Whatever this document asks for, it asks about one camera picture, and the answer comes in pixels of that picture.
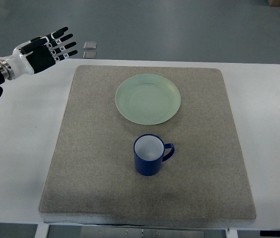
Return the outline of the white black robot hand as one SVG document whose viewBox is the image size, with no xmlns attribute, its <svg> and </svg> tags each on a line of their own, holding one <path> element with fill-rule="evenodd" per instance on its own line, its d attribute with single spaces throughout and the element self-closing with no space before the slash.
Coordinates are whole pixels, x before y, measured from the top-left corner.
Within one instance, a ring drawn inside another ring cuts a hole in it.
<svg viewBox="0 0 280 238">
<path fill-rule="evenodd" d="M 40 73 L 56 63 L 77 54 L 74 49 L 75 41 L 71 41 L 73 34 L 66 34 L 67 27 L 63 27 L 46 36 L 36 37 L 17 46 L 12 55 L 5 58 L 8 69 L 13 70 L 17 78 L 23 74 Z"/>
</svg>

